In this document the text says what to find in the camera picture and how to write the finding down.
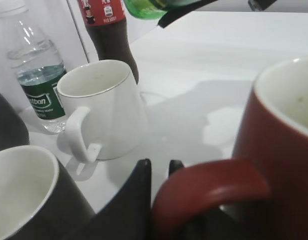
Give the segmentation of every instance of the brown soda bottle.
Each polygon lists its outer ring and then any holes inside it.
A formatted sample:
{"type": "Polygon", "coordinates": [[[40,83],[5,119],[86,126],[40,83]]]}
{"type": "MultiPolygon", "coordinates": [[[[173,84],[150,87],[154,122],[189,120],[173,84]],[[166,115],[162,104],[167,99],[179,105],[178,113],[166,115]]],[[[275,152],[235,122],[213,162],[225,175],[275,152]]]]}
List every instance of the brown soda bottle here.
{"type": "Polygon", "coordinates": [[[136,62],[127,39],[127,20],[120,0],[78,0],[87,32],[99,60],[114,59],[127,63],[138,83],[136,62]]]}

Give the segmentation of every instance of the dark gray mug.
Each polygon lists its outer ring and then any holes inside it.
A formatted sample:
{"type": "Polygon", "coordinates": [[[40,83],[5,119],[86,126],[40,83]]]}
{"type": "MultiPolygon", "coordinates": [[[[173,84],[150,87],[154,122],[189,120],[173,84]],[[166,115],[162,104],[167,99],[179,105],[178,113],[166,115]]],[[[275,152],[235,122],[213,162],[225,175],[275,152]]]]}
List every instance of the dark gray mug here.
{"type": "Polygon", "coordinates": [[[25,123],[0,94],[0,151],[28,144],[29,133],[25,123]]]}
{"type": "Polygon", "coordinates": [[[0,151],[0,240],[61,240],[92,216],[50,151],[30,145],[0,151]]]}

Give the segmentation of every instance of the white table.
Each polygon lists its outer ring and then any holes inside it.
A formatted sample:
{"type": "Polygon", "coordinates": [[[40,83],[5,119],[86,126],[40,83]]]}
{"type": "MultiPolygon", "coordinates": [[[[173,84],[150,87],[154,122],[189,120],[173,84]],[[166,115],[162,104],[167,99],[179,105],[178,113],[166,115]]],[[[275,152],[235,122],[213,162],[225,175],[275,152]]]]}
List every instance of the white table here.
{"type": "Polygon", "coordinates": [[[186,165],[230,157],[252,80],[275,62],[308,55],[308,13],[194,12],[132,44],[150,131],[128,155],[94,164],[72,158],[65,136],[21,113],[32,145],[51,150],[94,210],[122,186],[139,159],[153,165],[152,193],[170,159],[186,165]]]}

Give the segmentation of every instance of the green label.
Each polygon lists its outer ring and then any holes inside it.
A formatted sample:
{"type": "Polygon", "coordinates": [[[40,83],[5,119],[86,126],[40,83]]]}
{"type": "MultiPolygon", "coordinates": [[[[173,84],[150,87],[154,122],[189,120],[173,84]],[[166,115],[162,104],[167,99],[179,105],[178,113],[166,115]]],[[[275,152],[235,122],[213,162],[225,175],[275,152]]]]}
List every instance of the green label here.
{"type": "Polygon", "coordinates": [[[65,74],[66,70],[50,81],[38,85],[22,85],[29,102],[40,119],[52,120],[65,115],[57,92],[57,83],[65,74]]]}

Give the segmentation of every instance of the red mug handle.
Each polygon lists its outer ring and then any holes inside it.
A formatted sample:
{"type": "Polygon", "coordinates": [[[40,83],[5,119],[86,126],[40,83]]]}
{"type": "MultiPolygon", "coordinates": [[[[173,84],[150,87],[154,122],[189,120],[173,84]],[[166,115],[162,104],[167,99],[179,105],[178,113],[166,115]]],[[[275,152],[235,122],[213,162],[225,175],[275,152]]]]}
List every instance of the red mug handle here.
{"type": "Polygon", "coordinates": [[[184,223],[216,206],[270,197],[268,182],[247,159],[180,169],[162,185],[153,203],[153,240],[174,239],[184,223]]]}

